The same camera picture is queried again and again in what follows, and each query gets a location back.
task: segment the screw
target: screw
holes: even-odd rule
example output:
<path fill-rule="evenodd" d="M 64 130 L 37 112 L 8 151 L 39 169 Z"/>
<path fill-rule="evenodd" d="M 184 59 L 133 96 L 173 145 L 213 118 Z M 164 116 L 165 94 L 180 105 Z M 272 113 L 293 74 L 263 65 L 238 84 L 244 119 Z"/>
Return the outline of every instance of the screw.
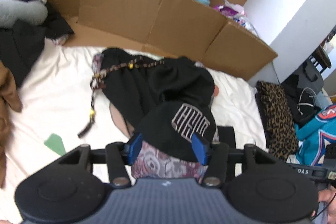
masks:
<path fill-rule="evenodd" d="M 221 181 L 217 177 L 208 177 L 204 180 L 204 183 L 205 183 L 206 186 L 216 187 L 216 186 L 220 185 Z"/>
<path fill-rule="evenodd" d="M 129 179 L 125 177 L 117 177 L 112 181 L 112 183 L 117 187 L 125 186 L 129 183 Z"/>

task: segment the grey plush toy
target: grey plush toy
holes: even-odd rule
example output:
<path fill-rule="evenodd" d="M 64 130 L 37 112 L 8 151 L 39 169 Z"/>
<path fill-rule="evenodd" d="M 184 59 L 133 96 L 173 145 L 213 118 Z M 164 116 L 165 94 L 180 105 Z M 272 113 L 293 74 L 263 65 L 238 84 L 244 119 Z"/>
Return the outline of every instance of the grey plush toy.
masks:
<path fill-rule="evenodd" d="M 48 15 L 43 2 L 46 0 L 0 0 L 0 28 L 10 29 L 18 19 L 34 26 L 41 25 Z"/>

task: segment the black clothing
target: black clothing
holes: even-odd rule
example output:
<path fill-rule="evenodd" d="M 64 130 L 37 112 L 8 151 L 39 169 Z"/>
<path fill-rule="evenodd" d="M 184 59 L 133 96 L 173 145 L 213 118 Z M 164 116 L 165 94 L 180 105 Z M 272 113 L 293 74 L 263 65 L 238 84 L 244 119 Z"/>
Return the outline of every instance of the black clothing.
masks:
<path fill-rule="evenodd" d="M 0 60 L 12 72 L 18 88 L 42 53 L 45 37 L 55 39 L 74 33 L 59 12 L 48 3 L 46 7 L 48 17 L 41 26 L 17 20 L 12 29 L 0 29 Z"/>
<path fill-rule="evenodd" d="M 101 69 L 137 57 L 118 48 L 102 53 Z M 155 62 L 142 58 L 144 64 Z M 191 147 L 192 132 L 203 133 L 212 141 L 216 124 L 209 105 L 214 81 L 206 69 L 196 67 L 188 58 L 165 58 L 164 64 L 152 68 L 120 68 L 109 73 L 104 84 L 104 94 L 135 131 L 167 155 L 197 161 Z"/>

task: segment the yellow clip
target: yellow clip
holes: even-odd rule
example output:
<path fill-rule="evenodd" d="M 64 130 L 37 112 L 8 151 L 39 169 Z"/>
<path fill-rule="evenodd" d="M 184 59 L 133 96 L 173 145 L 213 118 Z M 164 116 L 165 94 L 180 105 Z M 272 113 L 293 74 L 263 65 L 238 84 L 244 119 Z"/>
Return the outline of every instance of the yellow clip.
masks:
<path fill-rule="evenodd" d="M 96 115 L 96 112 L 94 109 L 90 109 L 90 119 L 92 119 Z"/>

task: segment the black device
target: black device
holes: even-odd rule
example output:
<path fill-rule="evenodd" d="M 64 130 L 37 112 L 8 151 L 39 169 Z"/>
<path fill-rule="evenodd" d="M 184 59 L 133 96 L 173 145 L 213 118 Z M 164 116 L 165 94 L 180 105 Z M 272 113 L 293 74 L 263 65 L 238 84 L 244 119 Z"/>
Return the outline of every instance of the black device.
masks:
<path fill-rule="evenodd" d="M 327 167 L 288 165 L 255 145 L 232 149 L 194 133 L 194 153 L 208 165 L 201 185 L 193 178 L 140 178 L 132 186 L 125 165 L 135 162 L 141 144 L 141 133 L 105 149 L 84 144 L 25 179 L 15 192 L 23 223 L 308 224 L 318 204 L 311 180 L 336 178 L 336 161 L 327 155 Z M 228 162 L 242 164 L 230 182 Z M 92 175 L 93 164 L 101 163 L 109 184 Z"/>

